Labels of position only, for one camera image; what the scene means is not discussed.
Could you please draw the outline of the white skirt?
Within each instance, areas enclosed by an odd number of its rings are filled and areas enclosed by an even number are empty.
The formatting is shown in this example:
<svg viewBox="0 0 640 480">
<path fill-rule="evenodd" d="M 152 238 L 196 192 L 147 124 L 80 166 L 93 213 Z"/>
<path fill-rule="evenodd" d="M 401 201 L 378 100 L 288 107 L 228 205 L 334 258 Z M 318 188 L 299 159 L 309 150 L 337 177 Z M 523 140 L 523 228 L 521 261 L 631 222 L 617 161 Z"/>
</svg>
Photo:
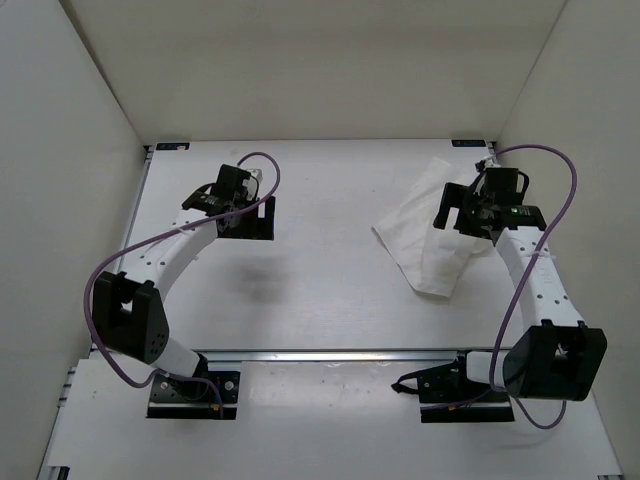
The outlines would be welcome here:
<svg viewBox="0 0 640 480">
<path fill-rule="evenodd" d="M 408 194 L 372 226 L 411 288 L 449 298 L 468 261 L 491 249 L 491 242 L 462 235 L 451 227 L 433 226 L 446 183 L 469 185 L 471 167 L 434 157 Z"/>
</svg>

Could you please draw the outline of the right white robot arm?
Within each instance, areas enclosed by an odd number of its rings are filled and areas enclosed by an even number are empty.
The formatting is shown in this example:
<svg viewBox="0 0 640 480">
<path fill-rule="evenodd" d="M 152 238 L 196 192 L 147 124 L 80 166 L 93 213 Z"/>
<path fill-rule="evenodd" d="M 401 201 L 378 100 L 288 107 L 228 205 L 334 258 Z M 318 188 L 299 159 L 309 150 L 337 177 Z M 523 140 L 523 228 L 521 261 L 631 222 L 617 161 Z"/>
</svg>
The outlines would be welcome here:
<svg viewBox="0 0 640 480">
<path fill-rule="evenodd" d="M 508 351 L 467 350 L 449 364 L 401 376 L 392 388 L 425 404 L 454 408 L 469 400 L 514 398 L 582 401 L 604 357 L 602 329 L 586 325 L 562 285 L 540 209 L 524 204 L 529 185 L 516 168 L 484 167 L 468 186 L 448 183 L 433 225 L 446 226 L 457 209 L 455 230 L 487 239 L 506 265 L 516 289 L 523 334 Z"/>
</svg>

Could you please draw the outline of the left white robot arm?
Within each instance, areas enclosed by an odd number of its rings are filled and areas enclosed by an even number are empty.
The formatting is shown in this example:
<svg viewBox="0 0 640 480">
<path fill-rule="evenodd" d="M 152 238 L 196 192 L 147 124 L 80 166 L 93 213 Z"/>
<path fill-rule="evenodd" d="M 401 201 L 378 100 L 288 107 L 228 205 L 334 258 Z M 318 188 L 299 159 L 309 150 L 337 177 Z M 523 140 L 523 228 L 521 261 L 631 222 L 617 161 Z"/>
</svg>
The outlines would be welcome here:
<svg viewBox="0 0 640 480">
<path fill-rule="evenodd" d="M 117 352 L 153 367 L 188 398 L 208 389 L 203 356 L 170 333 L 164 301 L 198 254 L 218 239 L 271 241 L 276 199 L 259 192 L 262 172 L 240 164 L 220 167 L 217 179 L 182 203 L 169 230 L 125 248 L 137 252 L 129 269 L 94 271 L 85 289 L 84 310 L 91 337 L 112 369 L 133 387 L 112 357 Z"/>
</svg>

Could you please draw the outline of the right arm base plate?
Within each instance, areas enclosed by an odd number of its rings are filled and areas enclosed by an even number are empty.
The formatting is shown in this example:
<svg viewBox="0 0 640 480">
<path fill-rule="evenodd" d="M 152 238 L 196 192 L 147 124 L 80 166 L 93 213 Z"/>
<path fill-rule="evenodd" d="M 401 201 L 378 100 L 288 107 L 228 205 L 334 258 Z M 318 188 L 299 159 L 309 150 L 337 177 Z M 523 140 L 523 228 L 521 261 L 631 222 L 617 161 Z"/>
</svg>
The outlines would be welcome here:
<svg viewBox="0 0 640 480">
<path fill-rule="evenodd" d="M 421 371 L 417 386 L 422 424 L 515 421 L 508 396 L 469 380 L 463 366 L 449 364 Z"/>
</svg>

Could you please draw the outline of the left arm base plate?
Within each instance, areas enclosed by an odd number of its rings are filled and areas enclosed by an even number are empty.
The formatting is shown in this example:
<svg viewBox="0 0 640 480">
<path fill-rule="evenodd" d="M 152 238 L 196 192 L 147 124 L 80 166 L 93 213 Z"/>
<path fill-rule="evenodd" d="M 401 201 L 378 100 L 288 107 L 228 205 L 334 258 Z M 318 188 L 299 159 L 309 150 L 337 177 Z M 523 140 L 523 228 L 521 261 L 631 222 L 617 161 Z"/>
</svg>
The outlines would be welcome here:
<svg viewBox="0 0 640 480">
<path fill-rule="evenodd" d="M 210 370 L 209 379 L 220 393 L 223 409 L 214 392 L 198 382 L 177 382 L 156 377 L 147 405 L 149 419 L 235 420 L 241 372 Z"/>
</svg>

